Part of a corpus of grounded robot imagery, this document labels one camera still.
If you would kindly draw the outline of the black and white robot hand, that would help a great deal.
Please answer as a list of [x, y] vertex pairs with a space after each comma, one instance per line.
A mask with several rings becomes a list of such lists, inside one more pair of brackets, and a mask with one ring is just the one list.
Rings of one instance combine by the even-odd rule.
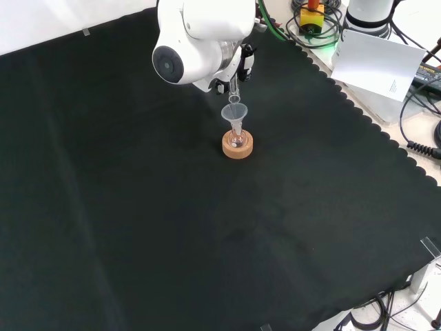
[[240, 101], [239, 83], [251, 79], [256, 49], [248, 43], [242, 43], [236, 50], [233, 59], [226, 70], [222, 72], [221, 79], [215, 80], [214, 87], [217, 94], [228, 94], [230, 103]]

